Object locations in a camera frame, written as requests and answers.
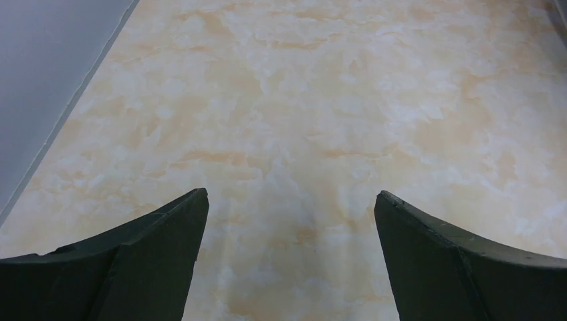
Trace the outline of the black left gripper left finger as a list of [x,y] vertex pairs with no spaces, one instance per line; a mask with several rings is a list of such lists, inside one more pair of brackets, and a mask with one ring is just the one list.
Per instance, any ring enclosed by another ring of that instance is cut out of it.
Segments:
[[209,210],[194,189],[44,255],[1,260],[2,320],[180,320]]

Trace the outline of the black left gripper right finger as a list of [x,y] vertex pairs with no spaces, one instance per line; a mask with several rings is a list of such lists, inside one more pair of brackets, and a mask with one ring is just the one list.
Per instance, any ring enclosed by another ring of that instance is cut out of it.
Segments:
[[510,247],[382,191],[376,228],[401,320],[565,320],[566,260]]

